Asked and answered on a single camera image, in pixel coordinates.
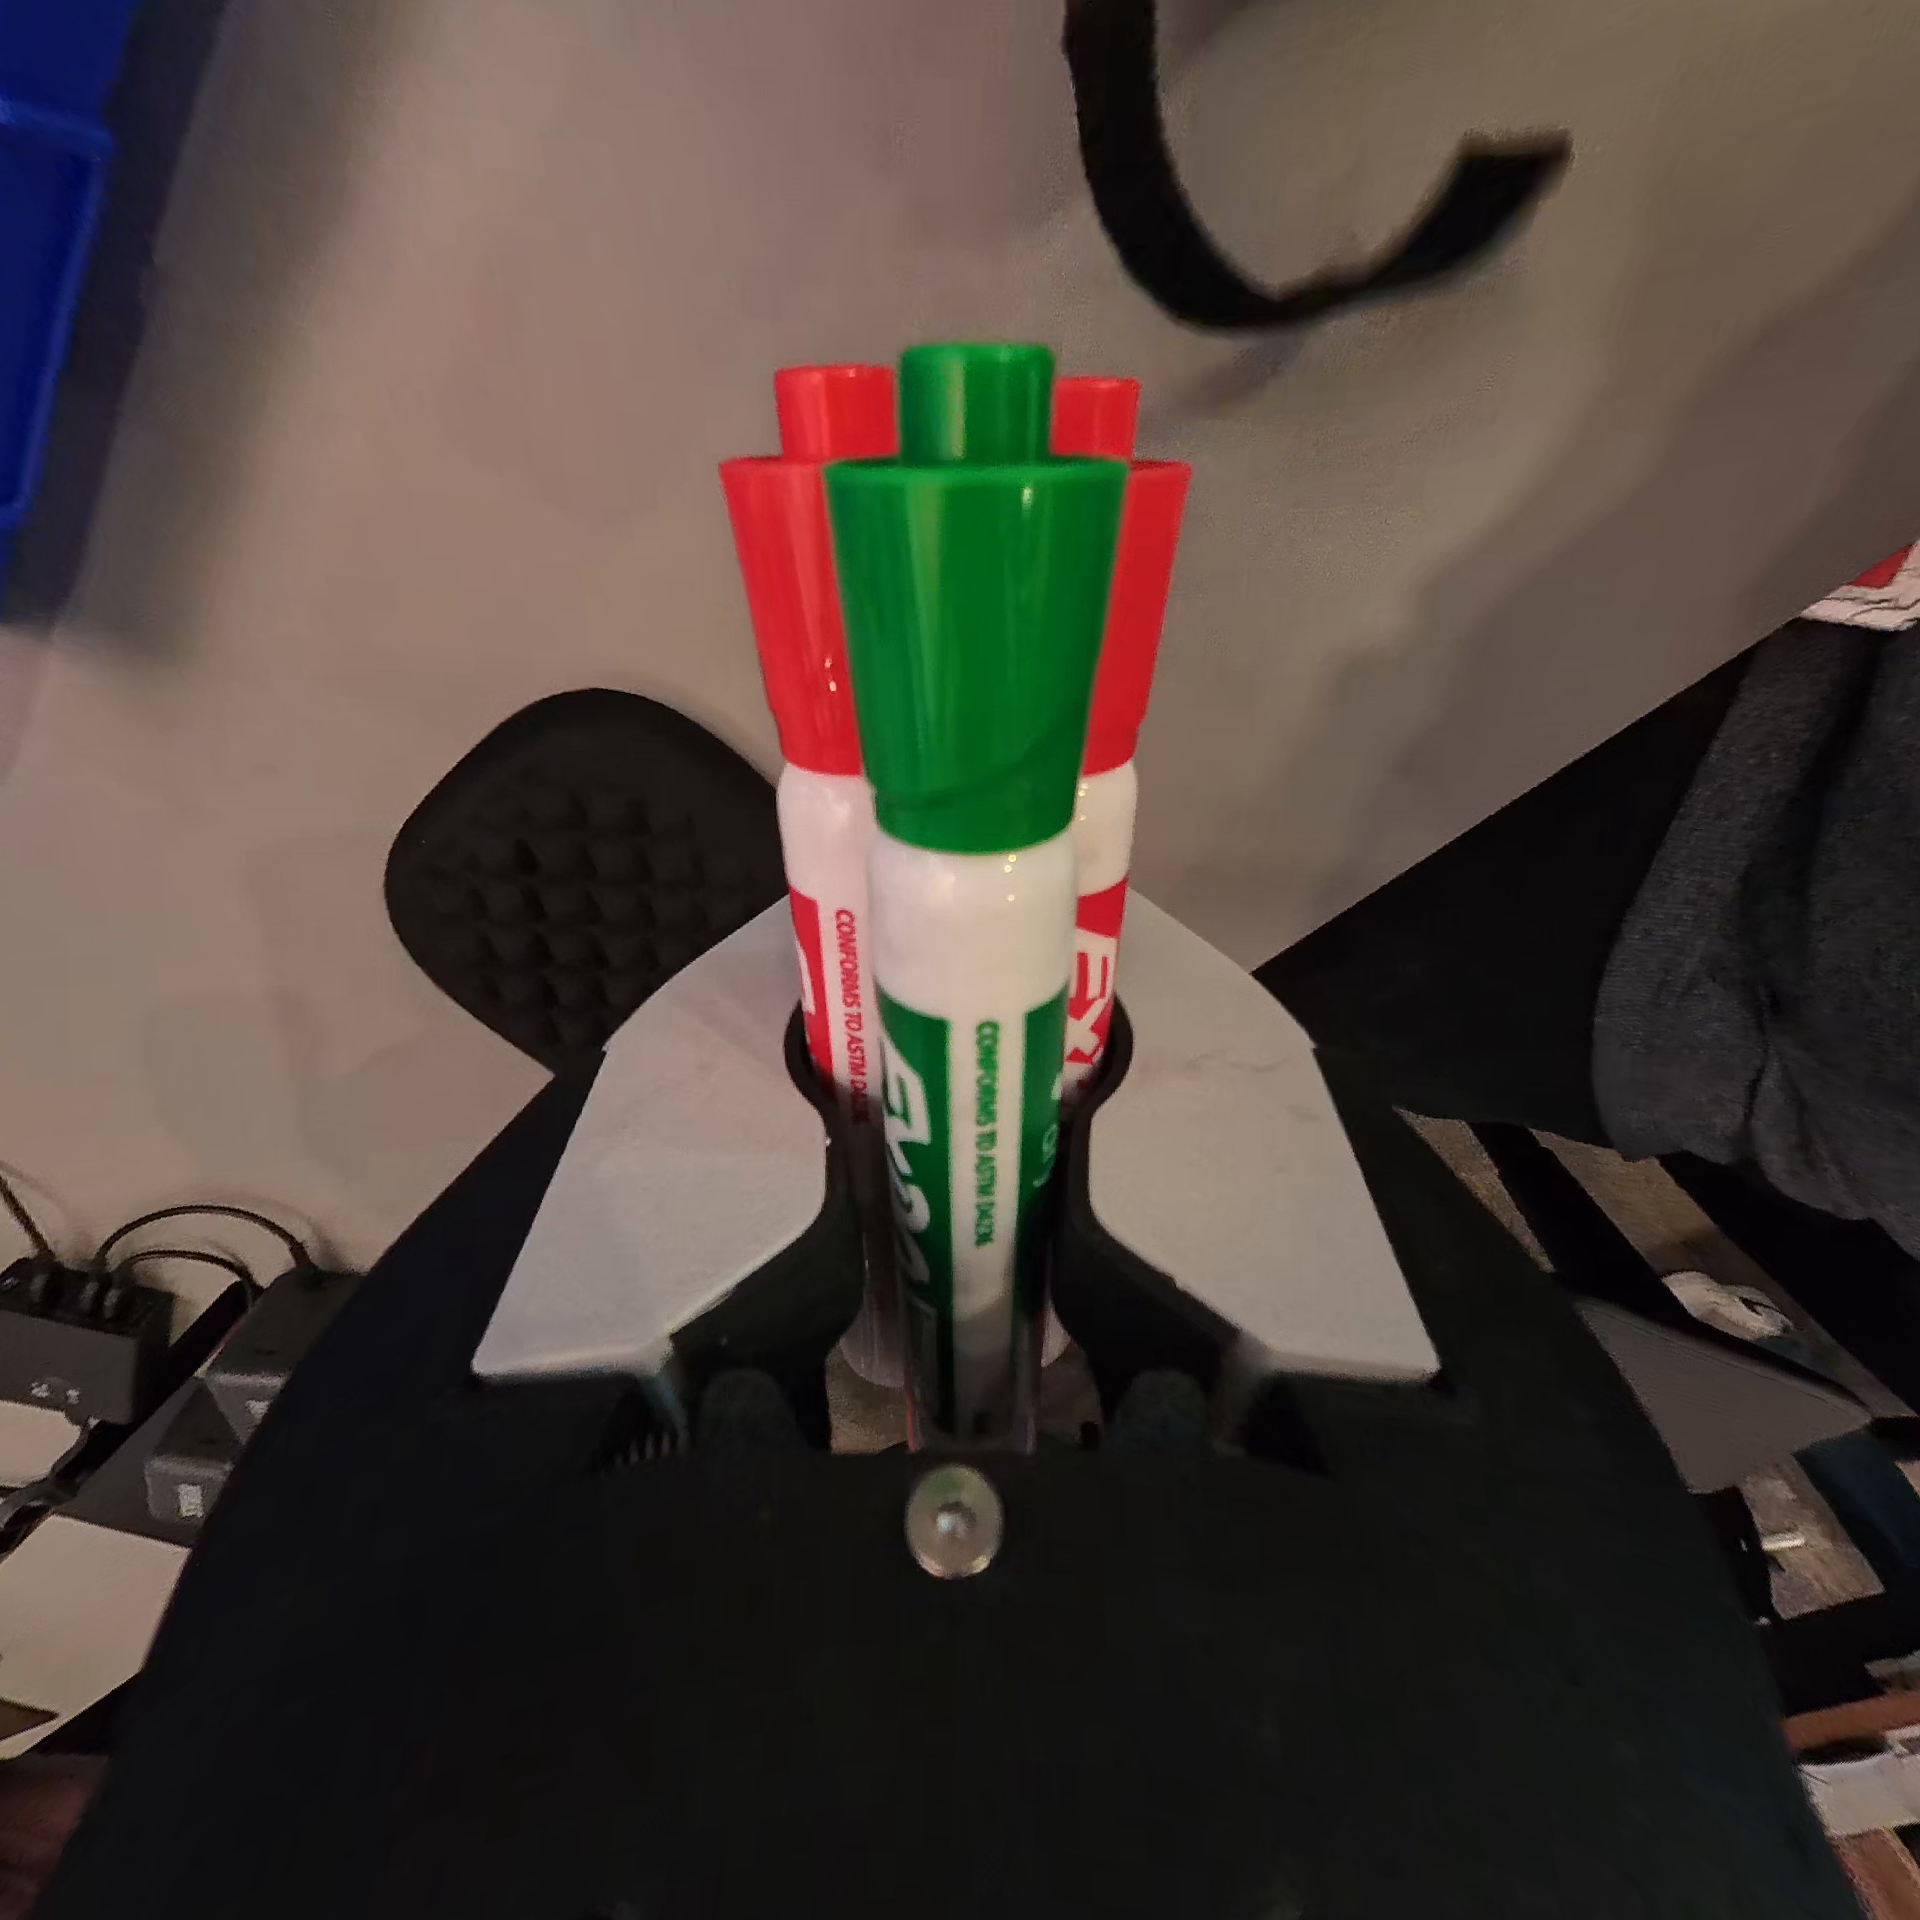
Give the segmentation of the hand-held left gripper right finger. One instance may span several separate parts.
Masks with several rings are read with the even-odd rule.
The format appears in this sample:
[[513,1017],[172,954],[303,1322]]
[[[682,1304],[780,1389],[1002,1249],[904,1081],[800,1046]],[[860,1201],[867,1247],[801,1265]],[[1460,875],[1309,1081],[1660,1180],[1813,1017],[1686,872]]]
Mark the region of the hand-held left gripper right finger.
[[1302,1029],[1143,897],[1116,981],[1054,1243],[1054,1309],[1098,1377],[1430,1380],[1437,1344]]

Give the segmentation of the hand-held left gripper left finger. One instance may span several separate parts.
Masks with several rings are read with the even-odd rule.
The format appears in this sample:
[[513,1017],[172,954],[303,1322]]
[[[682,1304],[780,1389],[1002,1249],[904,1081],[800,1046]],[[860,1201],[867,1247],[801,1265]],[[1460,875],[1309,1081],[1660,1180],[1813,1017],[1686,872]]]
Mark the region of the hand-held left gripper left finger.
[[755,912],[599,1054],[472,1367],[807,1374],[865,1286],[851,1121],[807,1045],[793,924]]

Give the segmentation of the red dry erase marker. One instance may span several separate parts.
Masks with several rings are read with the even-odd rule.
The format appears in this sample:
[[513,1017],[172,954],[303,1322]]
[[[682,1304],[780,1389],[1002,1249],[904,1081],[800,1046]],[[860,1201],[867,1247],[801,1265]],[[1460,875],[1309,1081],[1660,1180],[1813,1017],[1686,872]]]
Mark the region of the red dry erase marker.
[[1101,662],[1071,820],[1076,912],[1062,1084],[1064,1108],[1091,1090],[1112,1040],[1140,826],[1140,728],[1153,701],[1191,480],[1185,458],[1140,458],[1135,443],[1135,378],[1062,372],[1054,381],[1054,450],[1127,465]]
[[895,450],[895,378],[887,364],[784,364],[772,395],[780,449],[722,458],[718,480],[780,745],[779,831],[801,1029],[819,1075],[851,1121],[865,1304],[839,1354],[867,1387],[902,1389],[902,1283],[879,1129],[884,1046],[867,890],[877,792],[865,777],[822,480],[839,458]]

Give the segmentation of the green dry erase marker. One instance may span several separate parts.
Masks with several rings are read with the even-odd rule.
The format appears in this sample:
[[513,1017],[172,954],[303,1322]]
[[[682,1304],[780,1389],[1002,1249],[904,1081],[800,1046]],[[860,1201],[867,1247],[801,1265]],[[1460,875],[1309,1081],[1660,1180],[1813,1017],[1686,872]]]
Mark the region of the green dry erase marker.
[[1073,803],[1127,467],[1054,351],[915,343],[902,449],[828,467],[865,777],[907,1441],[1023,1447],[1076,922]]

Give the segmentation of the blue plastic bin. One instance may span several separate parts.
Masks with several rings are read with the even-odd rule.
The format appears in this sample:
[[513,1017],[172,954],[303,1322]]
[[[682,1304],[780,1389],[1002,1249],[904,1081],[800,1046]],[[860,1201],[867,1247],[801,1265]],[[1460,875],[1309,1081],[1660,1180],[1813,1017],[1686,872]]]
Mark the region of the blue plastic bin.
[[137,2],[0,8],[0,562],[34,509],[115,140]]

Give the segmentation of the grey power adapter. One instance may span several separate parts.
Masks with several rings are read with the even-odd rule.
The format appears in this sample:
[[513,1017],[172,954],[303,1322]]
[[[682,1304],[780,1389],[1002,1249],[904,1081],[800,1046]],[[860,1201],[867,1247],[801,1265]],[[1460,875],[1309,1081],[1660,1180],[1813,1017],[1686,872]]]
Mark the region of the grey power adapter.
[[242,1312],[197,1367],[184,1400],[160,1423],[160,1439],[148,1441],[143,1498],[160,1539],[197,1539],[298,1365],[360,1286],[360,1272],[298,1265]]

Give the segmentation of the dark grey clothing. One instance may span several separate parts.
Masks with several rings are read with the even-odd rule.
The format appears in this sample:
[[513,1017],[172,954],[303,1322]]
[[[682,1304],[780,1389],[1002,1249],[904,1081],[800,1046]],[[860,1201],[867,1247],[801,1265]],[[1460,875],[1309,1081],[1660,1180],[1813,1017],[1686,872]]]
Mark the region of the dark grey clothing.
[[1594,1108],[1920,1249],[1920,642],[1753,648],[1620,922]]

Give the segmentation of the white paper sheet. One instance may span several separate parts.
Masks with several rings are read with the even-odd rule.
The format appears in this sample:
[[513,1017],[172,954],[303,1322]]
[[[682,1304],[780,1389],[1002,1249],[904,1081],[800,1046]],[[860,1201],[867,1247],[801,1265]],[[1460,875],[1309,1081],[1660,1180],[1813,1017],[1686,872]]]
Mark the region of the white paper sheet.
[[160,1521],[148,1506],[148,1459],[177,1410],[177,1387],[131,1435],[45,1513],[0,1565],[5,1741],[18,1759],[52,1740],[148,1660],[197,1521]]

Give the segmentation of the red and white printed paper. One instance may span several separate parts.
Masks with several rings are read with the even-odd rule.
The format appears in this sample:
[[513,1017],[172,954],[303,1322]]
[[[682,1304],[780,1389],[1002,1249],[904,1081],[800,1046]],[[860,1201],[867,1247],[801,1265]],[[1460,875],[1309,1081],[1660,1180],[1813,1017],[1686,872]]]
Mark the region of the red and white printed paper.
[[1899,546],[1860,578],[1835,586],[1811,602],[1802,619],[1861,634],[1913,634],[1920,624],[1920,543]]

